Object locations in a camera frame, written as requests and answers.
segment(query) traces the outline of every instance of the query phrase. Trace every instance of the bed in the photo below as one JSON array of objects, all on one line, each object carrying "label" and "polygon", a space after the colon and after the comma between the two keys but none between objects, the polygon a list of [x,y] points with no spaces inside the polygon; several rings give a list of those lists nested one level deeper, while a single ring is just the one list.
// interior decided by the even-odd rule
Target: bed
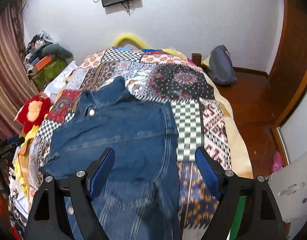
[{"label": "bed", "polygon": [[209,194],[195,165],[195,149],[203,146],[225,170],[233,170],[241,177],[253,175],[229,102],[200,67],[170,49],[112,47],[87,57],[72,73],[31,143],[29,209],[43,181],[40,169],[50,152],[53,131],[73,118],[82,91],[99,90],[116,76],[125,79],[126,89],[139,100],[171,102],[179,132],[177,166],[182,235],[183,239],[201,239],[218,202]]}]

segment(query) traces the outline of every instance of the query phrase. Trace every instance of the wooden door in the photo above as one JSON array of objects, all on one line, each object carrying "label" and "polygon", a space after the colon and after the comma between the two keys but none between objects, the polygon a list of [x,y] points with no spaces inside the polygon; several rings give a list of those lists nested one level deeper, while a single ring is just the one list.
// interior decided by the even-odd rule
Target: wooden door
[{"label": "wooden door", "polygon": [[280,44],[269,75],[272,96],[287,107],[307,70],[307,12],[298,0],[284,0]]}]

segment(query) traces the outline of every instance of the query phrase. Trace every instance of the orange box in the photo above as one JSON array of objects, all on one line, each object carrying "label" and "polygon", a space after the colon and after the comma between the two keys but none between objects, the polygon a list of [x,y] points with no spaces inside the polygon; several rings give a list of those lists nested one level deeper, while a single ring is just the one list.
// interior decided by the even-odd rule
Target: orange box
[{"label": "orange box", "polygon": [[50,61],[52,61],[52,57],[50,56],[45,56],[43,59],[39,60],[35,67],[38,70],[41,70],[45,65],[47,65]]}]

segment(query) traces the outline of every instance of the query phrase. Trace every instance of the wooden floor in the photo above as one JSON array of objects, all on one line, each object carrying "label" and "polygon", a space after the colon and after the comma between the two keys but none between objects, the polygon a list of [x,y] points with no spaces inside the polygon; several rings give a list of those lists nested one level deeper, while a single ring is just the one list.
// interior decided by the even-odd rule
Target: wooden floor
[{"label": "wooden floor", "polygon": [[248,149],[254,177],[268,176],[277,150],[270,127],[283,109],[272,98],[266,77],[236,74],[237,83],[218,86],[218,90],[231,104],[234,120]]}]

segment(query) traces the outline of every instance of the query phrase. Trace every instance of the metal screw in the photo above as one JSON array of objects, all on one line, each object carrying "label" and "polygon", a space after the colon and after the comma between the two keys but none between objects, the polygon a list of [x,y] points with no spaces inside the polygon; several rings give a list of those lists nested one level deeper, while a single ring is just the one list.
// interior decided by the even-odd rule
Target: metal screw
[{"label": "metal screw", "polygon": [[86,173],[84,172],[84,171],[78,171],[77,172],[77,177],[82,177],[82,176],[84,176]]},{"label": "metal screw", "polygon": [[265,181],[265,178],[264,178],[264,176],[259,175],[259,176],[257,177],[257,180],[260,181],[260,182],[264,182],[264,181]]},{"label": "metal screw", "polygon": [[50,181],[52,181],[52,177],[51,176],[46,177],[46,182],[50,182]]},{"label": "metal screw", "polygon": [[74,211],[73,211],[73,207],[69,207],[68,208],[68,214],[69,215],[73,215]]},{"label": "metal screw", "polygon": [[228,177],[232,177],[234,173],[231,170],[227,170],[224,174],[226,174]]}]

